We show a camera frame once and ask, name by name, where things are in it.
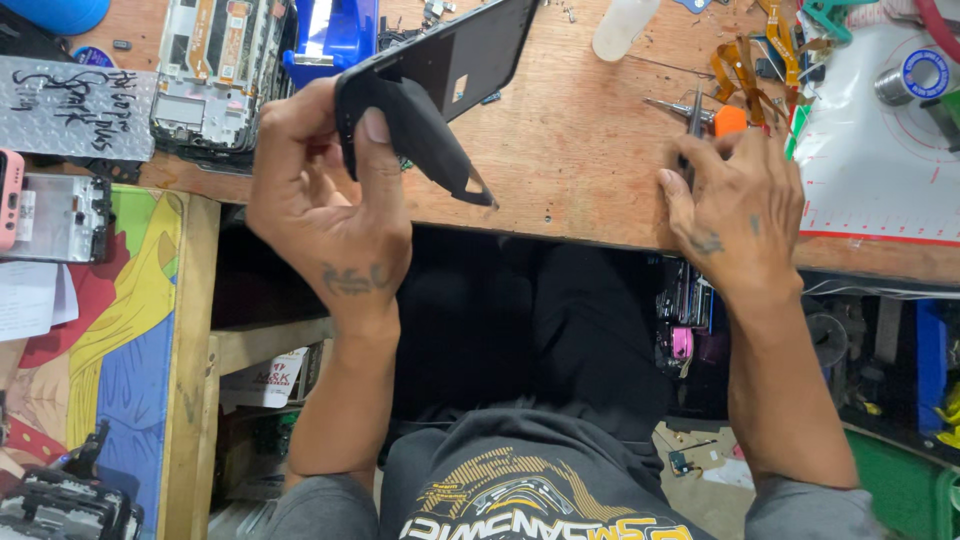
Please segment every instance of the white plastic bottle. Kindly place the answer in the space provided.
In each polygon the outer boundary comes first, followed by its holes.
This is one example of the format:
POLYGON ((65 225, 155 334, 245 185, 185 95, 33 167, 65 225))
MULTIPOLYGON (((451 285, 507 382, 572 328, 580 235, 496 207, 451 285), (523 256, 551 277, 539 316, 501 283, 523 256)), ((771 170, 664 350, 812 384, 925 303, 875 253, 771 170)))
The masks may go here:
POLYGON ((659 6, 660 0, 611 0, 593 33, 593 52, 605 61, 622 59, 659 6))

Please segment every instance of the red cable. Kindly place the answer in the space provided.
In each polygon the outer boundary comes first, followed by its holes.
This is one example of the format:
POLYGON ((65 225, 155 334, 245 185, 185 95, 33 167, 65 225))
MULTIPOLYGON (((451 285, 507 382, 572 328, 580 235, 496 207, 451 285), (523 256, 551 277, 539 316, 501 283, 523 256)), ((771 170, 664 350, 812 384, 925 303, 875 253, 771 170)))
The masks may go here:
POLYGON ((944 22, 944 17, 940 15, 937 4, 933 0, 915 0, 917 9, 920 10, 920 17, 924 20, 926 30, 933 36, 933 40, 940 45, 940 48, 951 57, 953 61, 960 63, 960 41, 956 40, 953 32, 944 22))

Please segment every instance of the solder wire spool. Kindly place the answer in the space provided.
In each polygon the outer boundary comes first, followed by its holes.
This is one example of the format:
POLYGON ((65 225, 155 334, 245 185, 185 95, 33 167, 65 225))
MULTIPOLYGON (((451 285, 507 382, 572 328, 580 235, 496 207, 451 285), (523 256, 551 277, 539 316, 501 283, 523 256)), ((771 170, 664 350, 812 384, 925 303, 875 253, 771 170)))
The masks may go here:
POLYGON ((906 105, 914 99, 928 100, 943 95, 950 86, 951 64, 936 51, 918 49, 899 67, 880 74, 874 83, 876 97, 891 106, 906 105))

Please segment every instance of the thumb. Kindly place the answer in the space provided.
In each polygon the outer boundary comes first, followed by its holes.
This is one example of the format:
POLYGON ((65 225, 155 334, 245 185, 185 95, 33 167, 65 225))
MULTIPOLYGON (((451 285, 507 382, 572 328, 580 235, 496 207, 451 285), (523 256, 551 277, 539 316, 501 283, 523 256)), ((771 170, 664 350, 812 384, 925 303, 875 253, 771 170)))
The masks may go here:
POLYGON ((390 144, 390 128, 383 111, 376 107, 367 109, 354 135, 357 177, 363 190, 361 208, 374 215, 403 210, 400 163, 390 144))
POLYGON ((693 224, 693 196, 686 181, 670 169, 661 169, 657 171, 657 182, 663 188, 670 214, 670 229, 674 233, 689 231, 693 224))

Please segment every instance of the circuit board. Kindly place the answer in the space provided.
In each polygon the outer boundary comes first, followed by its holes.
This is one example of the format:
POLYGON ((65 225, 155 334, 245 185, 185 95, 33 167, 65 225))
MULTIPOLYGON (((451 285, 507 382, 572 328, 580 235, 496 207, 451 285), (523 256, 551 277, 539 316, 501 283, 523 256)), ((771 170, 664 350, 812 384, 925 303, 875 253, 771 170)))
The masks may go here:
POLYGON ((289 0, 173 0, 160 43, 154 136, 246 151, 260 106, 282 87, 278 55, 289 0))

